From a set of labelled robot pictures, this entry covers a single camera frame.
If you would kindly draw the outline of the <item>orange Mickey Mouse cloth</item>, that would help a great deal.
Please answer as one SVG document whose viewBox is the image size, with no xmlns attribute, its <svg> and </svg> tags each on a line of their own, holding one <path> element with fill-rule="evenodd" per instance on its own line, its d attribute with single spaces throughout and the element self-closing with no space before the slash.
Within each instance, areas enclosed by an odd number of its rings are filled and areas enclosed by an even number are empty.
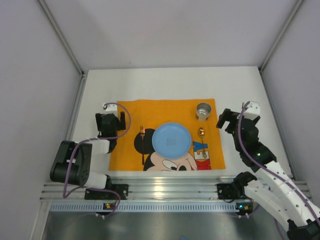
<svg viewBox="0 0 320 240">
<path fill-rule="evenodd" d="M 211 113 L 206 121 L 196 118 L 199 103 L 211 105 Z M 204 171 L 225 169 L 221 138 L 216 128 L 218 121 L 216 102 L 208 99 L 185 100 L 134 100 L 121 101 L 129 112 L 131 126 L 125 136 L 117 141 L 110 156 L 111 171 Z M 154 131 L 166 123 L 178 123 L 186 127 L 191 135 L 191 147 L 187 154 L 177 159 L 166 159 L 158 155 L 152 146 Z M 142 165 L 142 138 L 140 126 L 145 128 L 144 165 Z M 199 128 L 205 132 L 204 147 L 207 159 L 203 158 L 202 140 Z"/>
</svg>

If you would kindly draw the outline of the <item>copper fork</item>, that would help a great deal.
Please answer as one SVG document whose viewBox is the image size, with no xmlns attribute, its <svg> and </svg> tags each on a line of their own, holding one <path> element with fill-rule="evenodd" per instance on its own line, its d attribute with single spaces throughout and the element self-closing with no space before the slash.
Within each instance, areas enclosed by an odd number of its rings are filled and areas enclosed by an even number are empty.
<svg viewBox="0 0 320 240">
<path fill-rule="evenodd" d="M 141 154 L 142 154 L 142 165 L 145 164 L 145 154 L 144 154 L 144 137 L 146 131 L 143 125 L 140 126 L 140 136 L 141 136 Z"/>
</svg>

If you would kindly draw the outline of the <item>small metal cup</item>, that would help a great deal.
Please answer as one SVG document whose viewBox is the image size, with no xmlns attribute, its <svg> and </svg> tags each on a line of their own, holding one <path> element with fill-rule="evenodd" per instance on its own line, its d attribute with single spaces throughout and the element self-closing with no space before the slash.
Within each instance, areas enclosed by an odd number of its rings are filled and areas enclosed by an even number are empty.
<svg viewBox="0 0 320 240">
<path fill-rule="evenodd" d="M 200 122 L 206 121 L 212 111 L 212 107 L 207 102 L 201 102 L 196 106 L 196 118 Z"/>
</svg>

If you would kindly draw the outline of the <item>copper spoon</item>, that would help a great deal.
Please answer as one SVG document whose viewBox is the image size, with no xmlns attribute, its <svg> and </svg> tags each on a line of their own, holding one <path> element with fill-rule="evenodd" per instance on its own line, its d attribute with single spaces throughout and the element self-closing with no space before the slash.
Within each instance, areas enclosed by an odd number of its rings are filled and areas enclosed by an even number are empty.
<svg viewBox="0 0 320 240">
<path fill-rule="evenodd" d="M 202 127 L 200 127 L 198 129 L 198 135 L 201 138 L 202 156 L 204 159 L 207 159 L 207 153 L 206 153 L 206 148 L 205 148 L 205 144 L 204 144 L 205 130 Z"/>
</svg>

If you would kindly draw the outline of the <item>blue plastic plate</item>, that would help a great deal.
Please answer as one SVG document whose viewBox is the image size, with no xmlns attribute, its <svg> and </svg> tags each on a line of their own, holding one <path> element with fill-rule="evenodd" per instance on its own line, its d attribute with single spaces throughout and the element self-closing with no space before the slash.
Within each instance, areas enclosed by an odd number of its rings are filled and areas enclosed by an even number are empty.
<svg viewBox="0 0 320 240">
<path fill-rule="evenodd" d="M 174 160 L 187 154 L 192 145 L 192 137 L 183 125 L 168 122 L 154 131 L 151 142 L 158 155 L 168 160 Z"/>
</svg>

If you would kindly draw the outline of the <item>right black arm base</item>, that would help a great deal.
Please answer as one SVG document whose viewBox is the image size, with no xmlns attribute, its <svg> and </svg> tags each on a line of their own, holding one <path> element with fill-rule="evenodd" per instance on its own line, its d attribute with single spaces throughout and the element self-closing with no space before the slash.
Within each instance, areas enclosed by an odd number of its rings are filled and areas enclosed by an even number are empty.
<svg viewBox="0 0 320 240">
<path fill-rule="evenodd" d="M 235 200 L 249 199 L 245 195 L 245 187 L 249 182 L 256 181 L 257 177 L 246 171 L 239 173 L 231 183 L 218 183 L 217 194 L 218 199 L 227 203 L 232 203 Z"/>
</svg>

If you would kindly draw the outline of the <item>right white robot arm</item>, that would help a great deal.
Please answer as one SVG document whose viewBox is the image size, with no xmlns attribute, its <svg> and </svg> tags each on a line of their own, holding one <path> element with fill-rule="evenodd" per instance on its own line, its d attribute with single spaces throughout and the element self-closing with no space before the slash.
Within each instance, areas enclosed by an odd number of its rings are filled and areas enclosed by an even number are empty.
<svg viewBox="0 0 320 240">
<path fill-rule="evenodd" d="M 216 127 L 232 135 L 235 150 L 250 171 L 231 183 L 219 184 L 218 197 L 225 202 L 250 199 L 265 209 L 286 231 L 290 240 L 320 238 L 320 208 L 312 203 L 282 169 L 276 156 L 259 140 L 260 105 L 248 101 L 241 112 L 224 109 Z"/>
</svg>

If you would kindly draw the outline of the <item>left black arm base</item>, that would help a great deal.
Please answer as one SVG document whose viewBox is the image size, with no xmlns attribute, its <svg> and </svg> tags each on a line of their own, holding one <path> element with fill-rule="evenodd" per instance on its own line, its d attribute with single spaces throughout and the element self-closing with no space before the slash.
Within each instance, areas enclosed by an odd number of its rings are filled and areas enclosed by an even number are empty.
<svg viewBox="0 0 320 240">
<path fill-rule="evenodd" d="M 126 200 L 129 193 L 128 184 L 113 184 L 111 189 L 93 189 L 85 190 L 85 200 Z"/>
</svg>

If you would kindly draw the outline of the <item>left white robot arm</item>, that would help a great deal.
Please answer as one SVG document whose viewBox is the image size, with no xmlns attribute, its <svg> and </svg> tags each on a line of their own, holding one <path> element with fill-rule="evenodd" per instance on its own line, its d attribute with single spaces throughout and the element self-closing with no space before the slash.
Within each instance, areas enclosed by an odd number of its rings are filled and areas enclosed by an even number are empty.
<svg viewBox="0 0 320 240">
<path fill-rule="evenodd" d="M 94 144 L 97 144 L 96 154 L 110 154 L 115 150 L 117 140 L 127 133 L 126 117 L 130 114 L 120 103 L 105 103 L 103 113 L 95 114 L 98 134 L 80 142 L 64 140 L 60 143 L 50 169 L 50 180 L 63 183 L 66 186 L 109 189 L 112 186 L 111 177 L 107 174 L 91 170 Z"/>
</svg>

